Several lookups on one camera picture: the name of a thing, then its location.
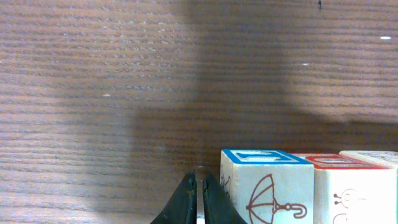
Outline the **blue sided wooden block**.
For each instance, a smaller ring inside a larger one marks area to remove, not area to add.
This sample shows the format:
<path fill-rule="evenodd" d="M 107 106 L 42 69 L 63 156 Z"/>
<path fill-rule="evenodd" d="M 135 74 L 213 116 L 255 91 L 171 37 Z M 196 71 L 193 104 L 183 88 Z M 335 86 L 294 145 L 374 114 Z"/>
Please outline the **blue sided wooden block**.
<path fill-rule="evenodd" d="M 397 171 L 339 154 L 296 153 L 315 168 L 313 222 L 397 224 Z"/>

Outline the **yellow sided wooden block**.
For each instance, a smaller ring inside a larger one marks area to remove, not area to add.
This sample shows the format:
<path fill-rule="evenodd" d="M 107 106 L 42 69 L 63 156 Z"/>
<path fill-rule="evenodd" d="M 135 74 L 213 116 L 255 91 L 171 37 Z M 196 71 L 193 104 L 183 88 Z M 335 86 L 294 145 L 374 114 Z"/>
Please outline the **yellow sided wooden block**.
<path fill-rule="evenodd" d="M 220 184 L 247 223 L 312 224 L 315 168 L 280 150 L 223 149 Z"/>

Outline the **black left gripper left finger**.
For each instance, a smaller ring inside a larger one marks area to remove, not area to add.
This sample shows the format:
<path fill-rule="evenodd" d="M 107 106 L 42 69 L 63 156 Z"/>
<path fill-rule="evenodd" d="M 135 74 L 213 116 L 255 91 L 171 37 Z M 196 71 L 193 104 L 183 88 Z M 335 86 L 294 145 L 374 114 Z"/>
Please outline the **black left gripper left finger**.
<path fill-rule="evenodd" d="M 189 172 L 181 180 L 162 211 L 150 224 L 196 224 L 197 181 Z"/>

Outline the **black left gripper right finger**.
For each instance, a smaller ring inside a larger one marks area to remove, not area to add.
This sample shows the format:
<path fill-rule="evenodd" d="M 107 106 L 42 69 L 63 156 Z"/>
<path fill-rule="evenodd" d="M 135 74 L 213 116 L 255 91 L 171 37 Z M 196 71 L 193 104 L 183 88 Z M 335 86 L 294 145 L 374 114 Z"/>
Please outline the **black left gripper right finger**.
<path fill-rule="evenodd" d="M 203 180 L 203 203 L 206 224 L 247 224 L 213 174 Z"/>

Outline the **green letter N block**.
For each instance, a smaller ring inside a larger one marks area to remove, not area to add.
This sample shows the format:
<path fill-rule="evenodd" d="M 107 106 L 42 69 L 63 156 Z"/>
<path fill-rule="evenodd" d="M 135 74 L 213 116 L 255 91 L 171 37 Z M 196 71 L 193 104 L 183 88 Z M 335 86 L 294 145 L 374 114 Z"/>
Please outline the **green letter N block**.
<path fill-rule="evenodd" d="M 398 156 L 395 151 L 340 151 L 339 155 L 397 169 Z"/>

